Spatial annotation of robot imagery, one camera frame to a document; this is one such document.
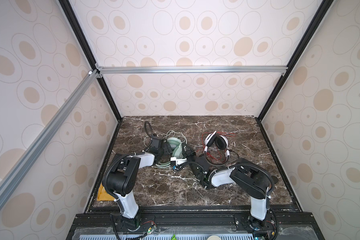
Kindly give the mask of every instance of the black metal base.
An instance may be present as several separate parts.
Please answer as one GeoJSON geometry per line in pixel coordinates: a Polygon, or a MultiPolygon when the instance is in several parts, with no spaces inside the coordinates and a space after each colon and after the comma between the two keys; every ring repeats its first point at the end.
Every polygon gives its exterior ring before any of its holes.
{"type": "MultiPolygon", "coordinates": [[[[285,213],[283,210],[274,209],[275,215],[282,226],[306,227],[311,226],[319,240],[324,237],[311,213],[293,212],[285,213]]],[[[141,210],[141,223],[153,220],[158,227],[227,227],[237,231],[247,231],[255,233],[255,236],[265,237],[267,230],[273,230],[271,223],[266,224],[262,231],[254,231],[247,223],[250,213],[247,211],[196,211],[196,212],[168,212],[168,211],[145,211],[141,210]]],[[[122,217],[114,218],[115,228],[125,234],[142,234],[151,227],[150,223],[142,224],[141,227],[131,232],[128,227],[122,223],[122,217]]],[[[267,214],[267,221],[274,221],[272,214],[267,214]]],[[[70,240],[77,228],[95,228],[111,227],[109,214],[77,214],[71,229],[68,233],[67,240],[70,240]]]]}

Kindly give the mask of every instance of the white headphones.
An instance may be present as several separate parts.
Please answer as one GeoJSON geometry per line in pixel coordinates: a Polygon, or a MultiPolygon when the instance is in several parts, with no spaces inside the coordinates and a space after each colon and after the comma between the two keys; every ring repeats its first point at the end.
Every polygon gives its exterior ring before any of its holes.
{"type": "Polygon", "coordinates": [[[228,140],[225,136],[222,136],[217,133],[217,131],[214,131],[213,133],[208,134],[206,139],[204,140],[205,148],[204,153],[207,152],[208,147],[212,146],[212,144],[215,143],[216,147],[218,149],[224,150],[225,153],[225,161],[228,161],[230,153],[227,149],[228,147],[228,140]]]}

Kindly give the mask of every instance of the black ear cushion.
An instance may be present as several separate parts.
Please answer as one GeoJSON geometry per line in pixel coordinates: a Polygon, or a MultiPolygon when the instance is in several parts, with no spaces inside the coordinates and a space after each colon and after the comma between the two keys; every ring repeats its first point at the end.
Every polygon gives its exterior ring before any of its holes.
{"type": "Polygon", "coordinates": [[[207,146],[207,147],[212,146],[212,144],[213,144],[213,142],[215,141],[215,139],[216,139],[217,136],[218,136],[217,133],[215,133],[215,134],[211,137],[211,139],[209,140],[209,142],[206,144],[206,146],[207,146]]]}
{"type": "Polygon", "coordinates": [[[217,136],[216,140],[215,140],[215,144],[216,144],[216,147],[221,150],[224,150],[228,147],[227,142],[223,136],[217,136]]]}

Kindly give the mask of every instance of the ventilation grille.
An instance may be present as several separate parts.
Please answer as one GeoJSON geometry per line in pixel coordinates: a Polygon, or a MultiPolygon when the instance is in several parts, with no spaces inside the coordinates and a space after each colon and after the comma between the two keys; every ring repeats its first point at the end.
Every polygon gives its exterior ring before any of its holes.
{"type": "MultiPolygon", "coordinates": [[[[176,234],[177,240],[207,240],[211,235],[221,238],[221,240],[253,240],[250,233],[226,233],[226,234],[176,234]]],[[[136,234],[122,235],[121,240],[138,237],[136,234]]],[[[173,234],[160,234],[159,236],[148,235],[144,240],[171,240],[173,234]]],[[[114,235],[81,235],[80,240],[116,240],[114,235]]]]}

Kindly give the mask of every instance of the metal bracket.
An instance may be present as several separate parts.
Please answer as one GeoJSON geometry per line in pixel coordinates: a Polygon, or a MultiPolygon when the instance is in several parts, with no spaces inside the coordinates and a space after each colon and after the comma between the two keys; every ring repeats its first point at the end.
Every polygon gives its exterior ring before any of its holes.
{"type": "Polygon", "coordinates": [[[98,70],[100,70],[100,69],[102,69],[103,67],[102,66],[100,66],[98,63],[95,63],[95,67],[98,69],[98,70]]]}
{"type": "Polygon", "coordinates": [[[96,78],[102,78],[102,77],[103,77],[103,74],[100,74],[99,71],[97,71],[97,73],[96,73],[95,76],[96,76],[96,78]]]}

